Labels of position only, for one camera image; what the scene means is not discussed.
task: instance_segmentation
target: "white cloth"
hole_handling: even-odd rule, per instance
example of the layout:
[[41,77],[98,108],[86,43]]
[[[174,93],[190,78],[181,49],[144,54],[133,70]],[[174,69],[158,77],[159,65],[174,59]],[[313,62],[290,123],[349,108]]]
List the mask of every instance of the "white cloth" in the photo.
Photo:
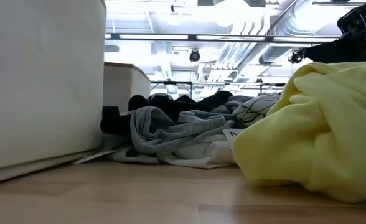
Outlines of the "white cloth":
[[174,154],[160,159],[172,165],[203,169],[235,165],[232,150],[223,134],[209,136],[200,143],[178,149]]

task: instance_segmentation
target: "yellow cloth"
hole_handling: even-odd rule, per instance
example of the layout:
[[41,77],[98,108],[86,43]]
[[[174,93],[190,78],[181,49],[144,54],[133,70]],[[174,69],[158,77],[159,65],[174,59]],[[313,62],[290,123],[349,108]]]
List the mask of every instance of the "yellow cloth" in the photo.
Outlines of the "yellow cloth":
[[365,200],[366,62],[301,67],[233,153],[252,184],[299,182],[344,202]]

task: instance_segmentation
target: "white storage box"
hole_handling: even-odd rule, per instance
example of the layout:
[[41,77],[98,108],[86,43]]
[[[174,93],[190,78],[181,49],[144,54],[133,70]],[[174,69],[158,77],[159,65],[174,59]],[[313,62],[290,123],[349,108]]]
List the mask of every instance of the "white storage box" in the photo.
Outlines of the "white storage box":
[[128,111],[129,99],[134,95],[150,96],[151,83],[138,67],[123,63],[104,63],[104,106],[118,106]]
[[0,1],[0,180],[100,144],[101,0]]

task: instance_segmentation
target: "wooden floor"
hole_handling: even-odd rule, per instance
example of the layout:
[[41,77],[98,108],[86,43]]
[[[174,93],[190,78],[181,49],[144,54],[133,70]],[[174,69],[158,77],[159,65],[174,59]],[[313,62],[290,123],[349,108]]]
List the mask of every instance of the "wooden floor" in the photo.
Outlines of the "wooden floor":
[[236,167],[98,162],[0,183],[0,223],[366,223],[366,202],[253,189]]

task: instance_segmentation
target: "fluorescent light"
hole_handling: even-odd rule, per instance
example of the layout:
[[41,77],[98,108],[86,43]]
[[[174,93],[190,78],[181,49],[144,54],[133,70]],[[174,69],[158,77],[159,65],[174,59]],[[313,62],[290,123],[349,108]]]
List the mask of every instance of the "fluorescent light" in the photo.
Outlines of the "fluorescent light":
[[191,48],[190,47],[181,47],[181,46],[173,46],[172,47],[172,50],[175,50],[175,51],[190,51]]
[[234,41],[240,41],[240,40],[251,40],[254,42],[261,42],[264,41],[264,37],[245,37],[245,36],[230,36],[230,35],[198,35],[197,40],[234,40]]
[[188,35],[167,35],[167,34],[120,34],[120,39],[161,39],[161,40],[187,40]]
[[312,44],[295,44],[295,43],[270,43],[272,47],[312,47]]
[[275,42],[329,43],[337,37],[274,37]]
[[193,85],[226,85],[224,82],[192,82]]
[[253,86],[258,86],[258,85],[261,85],[263,83],[235,83],[235,82],[232,82],[230,83],[231,85],[253,85]]

